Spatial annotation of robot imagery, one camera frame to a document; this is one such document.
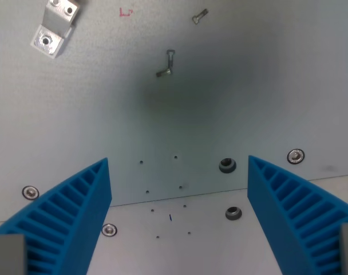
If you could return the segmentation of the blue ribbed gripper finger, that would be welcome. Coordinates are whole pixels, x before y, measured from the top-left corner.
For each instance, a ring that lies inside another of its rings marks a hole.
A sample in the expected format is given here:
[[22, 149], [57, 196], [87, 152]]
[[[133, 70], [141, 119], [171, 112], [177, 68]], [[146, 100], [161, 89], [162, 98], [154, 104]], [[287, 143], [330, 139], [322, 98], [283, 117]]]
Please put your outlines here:
[[247, 197], [282, 274], [342, 273], [346, 202], [255, 156], [248, 158]]
[[104, 158], [14, 214], [0, 235], [25, 237], [28, 274], [87, 274], [111, 201]]

